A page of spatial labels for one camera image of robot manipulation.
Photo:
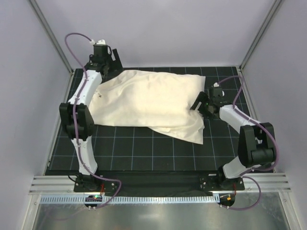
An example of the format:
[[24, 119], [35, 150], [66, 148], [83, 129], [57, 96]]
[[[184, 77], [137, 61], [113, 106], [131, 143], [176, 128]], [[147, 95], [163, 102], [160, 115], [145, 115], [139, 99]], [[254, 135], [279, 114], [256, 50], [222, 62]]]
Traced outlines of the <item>cream pillowcase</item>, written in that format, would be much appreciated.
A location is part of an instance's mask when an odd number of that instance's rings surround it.
[[203, 144], [203, 117], [191, 107], [205, 81], [200, 75], [125, 70], [97, 87], [89, 110], [96, 125], [148, 127]]

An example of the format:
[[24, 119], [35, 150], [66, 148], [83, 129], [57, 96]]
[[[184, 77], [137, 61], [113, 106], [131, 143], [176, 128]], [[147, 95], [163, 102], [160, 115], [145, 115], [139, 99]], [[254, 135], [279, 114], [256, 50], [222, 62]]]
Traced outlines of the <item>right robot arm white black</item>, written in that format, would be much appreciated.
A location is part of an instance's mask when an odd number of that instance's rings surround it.
[[238, 182], [244, 174], [256, 170], [269, 170], [279, 160], [279, 148], [271, 123], [261, 123], [243, 113], [235, 105], [226, 100], [222, 88], [212, 86], [208, 93], [200, 92], [190, 108], [206, 118], [219, 118], [230, 125], [238, 134], [237, 156], [229, 163], [219, 167], [216, 184], [222, 190], [227, 190]]

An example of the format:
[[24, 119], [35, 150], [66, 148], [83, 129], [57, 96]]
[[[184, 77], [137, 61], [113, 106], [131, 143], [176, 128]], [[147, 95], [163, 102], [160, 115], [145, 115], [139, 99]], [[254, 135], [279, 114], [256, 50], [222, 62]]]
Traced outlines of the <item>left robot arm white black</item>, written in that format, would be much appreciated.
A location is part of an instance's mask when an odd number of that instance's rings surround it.
[[104, 77], [114, 76], [122, 71], [118, 51], [107, 45], [105, 40], [99, 40], [93, 44], [93, 54], [83, 67], [83, 76], [75, 93], [59, 106], [62, 129], [76, 149], [79, 173], [88, 176], [84, 185], [91, 192], [98, 191], [102, 183], [95, 176], [98, 165], [92, 147], [94, 119], [89, 111], [89, 104]]

